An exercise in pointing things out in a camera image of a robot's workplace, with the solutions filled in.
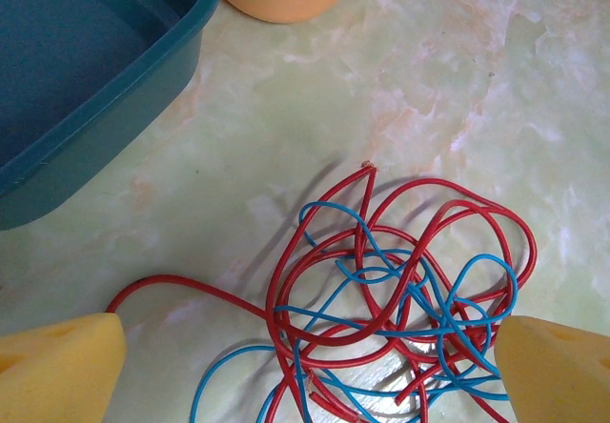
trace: table surface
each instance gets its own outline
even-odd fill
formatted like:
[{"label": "table surface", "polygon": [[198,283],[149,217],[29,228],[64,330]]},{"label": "table surface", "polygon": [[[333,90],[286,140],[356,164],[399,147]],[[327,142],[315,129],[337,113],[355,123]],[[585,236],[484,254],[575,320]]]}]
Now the table surface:
[{"label": "table surface", "polygon": [[[364,160],[380,182],[433,174],[518,212],[539,262],[516,312],[610,333],[609,91],[610,0],[342,0],[291,26],[221,3],[183,93],[63,206],[0,233],[0,333],[99,312],[157,272],[260,304],[298,207]],[[477,240],[450,234],[444,259]],[[143,290],[120,315],[129,355],[109,422],[186,421],[210,363],[267,338],[182,288]],[[199,421],[254,421],[278,377],[272,362],[252,378],[266,359],[219,372]],[[296,421],[289,401],[278,421]],[[488,419],[453,393],[431,421]]]}]

